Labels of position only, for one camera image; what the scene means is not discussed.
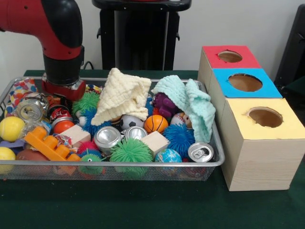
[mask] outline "wire mesh basket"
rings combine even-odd
[[[41,78],[32,77],[39,91]],[[15,82],[9,83],[0,96],[0,115],[4,116],[9,93]],[[104,78],[85,78],[87,84],[104,86]],[[151,80],[151,89],[159,80]],[[196,81],[200,90],[205,92],[202,83]],[[0,160],[0,178],[2,179],[41,179],[41,180],[198,180],[206,181],[215,167],[224,162],[224,150],[215,122],[213,134],[209,143],[214,149],[212,160],[205,163],[118,163],[118,162],[66,162],[66,161],[9,161]],[[100,173],[88,175],[82,173],[83,168],[95,168]]]

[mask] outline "stacked boxes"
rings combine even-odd
[[[289,189],[305,128],[246,46],[203,47],[198,80],[216,108],[230,191]]]

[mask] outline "green tablecloth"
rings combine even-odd
[[[82,71],[81,76],[107,73]],[[196,71],[126,73],[197,76]],[[229,192],[220,168],[206,182],[0,181],[0,209],[3,229],[303,229],[305,165],[288,191]]]

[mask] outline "red box top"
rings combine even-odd
[[[261,68],[247,46],[203,46],[212,68]]]

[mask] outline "green spiky ball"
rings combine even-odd
[[[100,95],[95,92],[86,92],[79,101],[75,101],[72,106],[72,114],[81,111],[83,113],[91,108],[97,108],[97,103],[100,100]]]
[[[112,148],[112,162],[152,162],[149,147],[138,139],[122,140]],[[138,179],[147,172],[146,167],[116,167],[117,172],[124,173],[128,178]]]
[[[101,162],[102,160],[94,155],[94,154],[87,154],[81,158],[81,161],[86,162]],[[102,173],[103,167],[101,166],[79,166],[80,172],[88,175],[99,175]]]

